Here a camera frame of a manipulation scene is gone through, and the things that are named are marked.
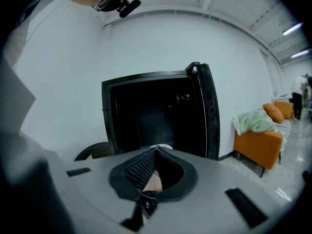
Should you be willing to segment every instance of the ceiling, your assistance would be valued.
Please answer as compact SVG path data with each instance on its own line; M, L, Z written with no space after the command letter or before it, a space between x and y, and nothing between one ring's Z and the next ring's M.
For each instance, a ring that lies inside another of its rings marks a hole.
M302 30L287 36L282 33L297 21L280 0L141 0L131 15L155 11L196 13L219 19L237 27L271 52L280 64L292 61L291 55L309 46ZM117 12L106 14L104 24L119 20Z

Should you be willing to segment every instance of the floor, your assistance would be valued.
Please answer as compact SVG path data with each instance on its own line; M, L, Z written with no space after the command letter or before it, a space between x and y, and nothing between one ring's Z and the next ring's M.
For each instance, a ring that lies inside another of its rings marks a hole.
M244 156L229 157L221 163L258 184L280 206L291 202L305 185L302 172L312 164L312 122L305 116L306 111L303 111L301 120L292 123L281 164L277 162L272 170L266 170L262 178L259 177L262 168Z

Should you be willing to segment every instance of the orange cushion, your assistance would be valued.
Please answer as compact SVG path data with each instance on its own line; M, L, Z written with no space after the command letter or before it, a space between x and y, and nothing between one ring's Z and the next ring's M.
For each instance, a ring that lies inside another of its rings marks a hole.
M274 106L282 112L285 119L292 119L293 103L285 101L275 101Z
M285 120L282 112L271 103L264 104L263 108L275 122L282 123Z

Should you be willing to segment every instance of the ceiling light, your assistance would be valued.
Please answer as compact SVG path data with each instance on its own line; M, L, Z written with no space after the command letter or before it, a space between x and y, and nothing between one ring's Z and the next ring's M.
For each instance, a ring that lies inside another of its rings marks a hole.
M303 56L303 55L307 54L308 52L309 52L309 50L301 51L301 52L293 55L292 58Z
M289 29L283 31L283 36L288 35L288 34L290 34L291 32L293 32L293 31L299 29L302 25L303 25L303 22L298 23L298 24L296 24L296 25L290 27Z

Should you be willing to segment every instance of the green blanket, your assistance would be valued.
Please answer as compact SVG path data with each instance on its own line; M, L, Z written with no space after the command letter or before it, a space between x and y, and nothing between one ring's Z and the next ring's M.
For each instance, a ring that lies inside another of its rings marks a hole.
M238 135L242 135L247 131L262 133L275 130L275 124L262 109L239 114L232 121Z

